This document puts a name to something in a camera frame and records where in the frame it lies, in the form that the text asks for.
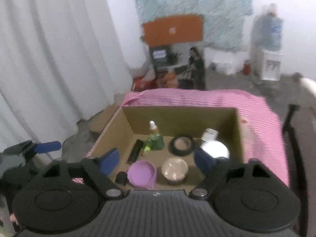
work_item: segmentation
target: cardboard box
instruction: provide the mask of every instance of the cardboard box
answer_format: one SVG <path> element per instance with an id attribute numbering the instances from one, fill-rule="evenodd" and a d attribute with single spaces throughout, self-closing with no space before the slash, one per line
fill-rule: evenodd
<path id="1" fill-rule="evenodd" d="M 105 128 L 93 156 L 100 157 L 112 148 L 120 152 L 120 164 L 110 175 L 112 181 L 120 171 L 127 172 L 127 159 L 137 139 L 147 140 L 150 134 L 149 121 L 154 120 L 164 136 L 165 148 L 161 151 L 150 151 L 146 157 L 139 155 L 138 160 L 149 160 L 157 168 L 157 190 L 185 189 L 192 190 L 201 181 L 199 169 L 193 161 L 193 154 L 182 157 L 189 166 L 186 181 L 179 186 L 170 186 L 161 173 L 163 162 L 173 157 L 169 151 L 169 142 L 179 134 L 190 134 L 201 138 L 206 128 L 219 132 L 218 140 L 223 142 L 230 151 L 231 159 L 243 161 L 243 147 L 239 116 L 235 108 L 218 107 L 165 107 L 165 106 L 133 106 L 122 107 L 114 114 Z"/>
<path id="2" fill-rule="evenodd" d="M 109 105 L 105 108 L 105 110 L 101 111 L 92 119 L 89 125 L 89 130 L 95 139 L 97 139 L 103 132 L 103 129 L 111 120 L 112 116 L 114 115 L 118 107 L 119 106 L 116 104 Z"/>

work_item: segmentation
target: black roll of tape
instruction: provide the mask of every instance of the black roll of tape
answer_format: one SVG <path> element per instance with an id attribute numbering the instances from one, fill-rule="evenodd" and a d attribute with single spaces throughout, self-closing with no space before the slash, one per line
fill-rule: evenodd
<path id="1" fill-rule="evenodd" d="M 170 142 L 170 149 L 174 155 L 183 157 L 189 155 L 196 148 L 192 136 L 182 134 L 173 138 Z"/>

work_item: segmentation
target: white bottle cap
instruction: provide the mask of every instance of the white bottle cap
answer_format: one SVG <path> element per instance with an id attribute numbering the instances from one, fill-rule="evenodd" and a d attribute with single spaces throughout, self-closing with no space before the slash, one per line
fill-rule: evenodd
<path id="1" fill-rule="evenodd" d="M 156 126 L 156 124 L 155 124 L 155 122 L 154 121 L 149 121 L 149 125 L 150 125 L 150 127 L 149 127 L 149 129 L 150 130 L 155 130 L 155 129 L 157 129 L 157 126 Z"/>

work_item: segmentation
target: blue cloth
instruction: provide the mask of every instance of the blue cloth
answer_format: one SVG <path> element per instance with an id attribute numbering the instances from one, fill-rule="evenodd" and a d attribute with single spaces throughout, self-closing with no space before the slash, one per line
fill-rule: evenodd
<path id="1" fill-rule="evenodd" d="M 135 0 L 140 23 L 177 14 L 204 16 L 205 45 L 240 50 L 245 15 L 252 14 L 252 0 Z"/>

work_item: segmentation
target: ribbed gray surface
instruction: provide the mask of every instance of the ribbed gray surface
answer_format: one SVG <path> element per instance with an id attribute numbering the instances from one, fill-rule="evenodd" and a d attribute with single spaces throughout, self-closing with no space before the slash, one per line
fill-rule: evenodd
<path id="1" fill-rule="evenodd" d="M 184 191 L 130 191 L 120 201 L 107 202 L 89 224 L 69 233 L 43 235 L 24 230 L 18 237 L 250 237 L 297 236 L 290 230 L 249 233 L 220 219 L 205 201 Z"/>

